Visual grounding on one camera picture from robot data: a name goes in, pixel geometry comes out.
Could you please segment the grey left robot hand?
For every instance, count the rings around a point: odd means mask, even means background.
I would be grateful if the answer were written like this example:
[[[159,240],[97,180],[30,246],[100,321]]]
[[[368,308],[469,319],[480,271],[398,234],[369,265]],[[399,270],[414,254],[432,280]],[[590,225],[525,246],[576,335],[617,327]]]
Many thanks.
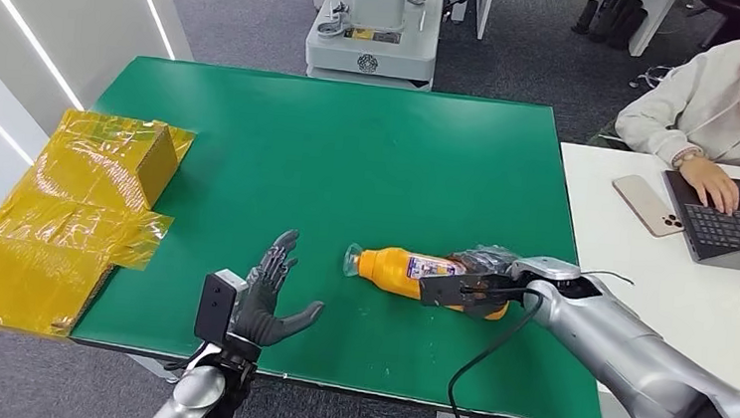
[[[297,263],[297,258],[291,258],[289,253],[295,249],[298,238],[296,229],[283,232],[248,274],[250,290],[242,302],[234,334],[259,347],[273,346],[309,328],[323,311],[324,303],[315,301],[301,312],[276,316],[279,292]]]

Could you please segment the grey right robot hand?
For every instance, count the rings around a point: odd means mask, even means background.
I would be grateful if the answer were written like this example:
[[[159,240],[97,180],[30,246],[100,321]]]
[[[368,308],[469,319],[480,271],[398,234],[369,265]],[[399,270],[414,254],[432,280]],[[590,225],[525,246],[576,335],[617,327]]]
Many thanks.
[[[472,249],[450,253],[447,258],[461,264],[467,274],[505,275],[519,257],[499,245],[477,245]]]

